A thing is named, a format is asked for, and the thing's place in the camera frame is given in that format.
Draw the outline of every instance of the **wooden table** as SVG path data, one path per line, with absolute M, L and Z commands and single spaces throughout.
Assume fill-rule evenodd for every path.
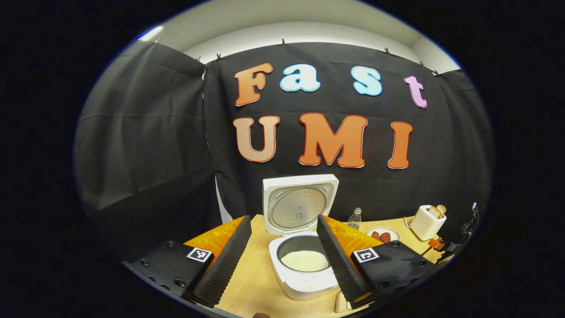
M 412 219 L 413 217 L 407 217 L 408 224 Z M 418 253 L 423 253 L 429 247 L 428 241 L 418 239 L 406 227 L 402 218 L 363 222 L 359 230 L 366 232 L 375 226 L 397 230 L 401 236 L 400 241 Z M 335 312 L 337 294 L 341 292 L 339 287 L 311 299 L 296 300 L 288 297 L 279 285 L 268 250 L 269 243 L 280 236 L 265 231 L 264 219 L 260 214 L 251 220 L 251 230 L 253 232 L 245 252 L 217 308 L 243 318 L 252 318 L 257 312 L 266 313 L 271 318 L 337 318 L 361 310 Z M 424 257 L 435 263 L 440 255 L 440 252 L 432 249 Z

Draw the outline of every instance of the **white rice cooker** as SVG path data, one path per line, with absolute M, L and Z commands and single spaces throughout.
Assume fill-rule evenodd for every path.
M 281 261 L 289 253 L 300 251 L 318 252 L 327 260 L 318 234 L 312 229 L 317 225 L 319 214 L 329 214 L 337 186 L 338 180 L 333 174 L 263 180 L 265 229 L 281 235 L 269 244 L 269 253 L 282 289 L 293 299 L 313 298 L 338 287 L 329 262 L 325 268 L 304 271 Z

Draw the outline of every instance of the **black fabric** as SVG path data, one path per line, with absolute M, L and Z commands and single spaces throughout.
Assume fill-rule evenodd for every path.
M 74 171 L 88 217 L 125 261 L 221 224 L 202 113 L 205 66 L 137 42 L 94 86 Z
M 236 107 L 238 82 L 234 75 L 263 63 L 270 63 L 273 71 L 265 74 L 262 90 L 255 88 L 260 99 Z M 286 92 L 280 88 L 280 80 L 285 76 L 283 69 L 299 63 L 316 68 L 317 80 L 321 82 L 318 90 Z M 356 92 L 350 73 L 354 66 L 378 70 L 383 86 L 380 95 Z M 217 169 L 218 189 L 227 211 L 234 217 L 262 213 L 264 178 L 332 173 L 340 181 L 330 212 L 333 218 L 345 221 L 355 207 L 362 207 L 364 220 L 387 220 L 413 216 L 420 205 L 444 204 L 449 220 L 445 227 L 460 227 L 462 224 L 457 222 L 468 216 L 471 207 L 467 202 L 484 202 L 488 196 L 490 185 L 483 177 L 490 175 L 488 166 L 493 159 L 484 156 L 492 144 L 484 124 L 488 122 L 485 111 L 468 87 L 460 92 L 461 85 L 469 82 L 464 75 L 455 74 L 437 78 L 428 69 L 401 57 L 331 43 L 266 46 L 208 63 L 204 78 L 206 132 Z M 415 105 L 404 82 L 410 75 L 416 76 L 424 87 L 422 97 L 428 102 L 425 109 Z M 298 159 L 304 152 L 305 127 L 299 117 L 309 112 L 324 114 L 334 133 L 347 115 L 366 117 L 365 166 L 352 169 L 339 167 L 337 162 L 328 166 L 324 161 L 318 166 L 301 165 Z M 252 118 L 251 144 L 254 149 L 263 149 L 263 127 L 258 119 L 265 115 L 280 118 L 276 126 L 276 153 L 270 161 L 250 162 L 238 152 L 232 122 L 236 118 Z M 403 170 L 387 165 L 394 145 L 390 124 L 395 121 L 413 126 L 408 146 L 410 165 Z M 468 131 L 476 129 L 481 138 L 466 138 Z M 466 156 L 471 150 L 482 156 L 478 165 Z M 319 149 L 318 156 L 323 158 Z M 480 178 L 479 190 L 468 191 L 475 186 L 472 176 Z

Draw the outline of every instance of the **plate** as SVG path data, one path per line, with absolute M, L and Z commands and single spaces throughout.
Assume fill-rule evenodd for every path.
M 389 233 L 390 240 L 400 240 L 400 233 L 397 230 L 391 229 L 386 226 L 373 227 L 372 229 L 367 231 L 367 235 L 371 236 L 373 232 L 379 232 L 379 235 L 381 235 L 382 233 Z

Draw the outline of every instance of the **water bottle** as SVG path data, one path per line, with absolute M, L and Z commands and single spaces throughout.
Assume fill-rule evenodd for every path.
M 355 208 L 355 211 L 353 211 L 353 214 L 347 221 L 347 225 L 351 226 L 355 230 L 359 230 L 359 226 L 361 225 L 361 208 Z

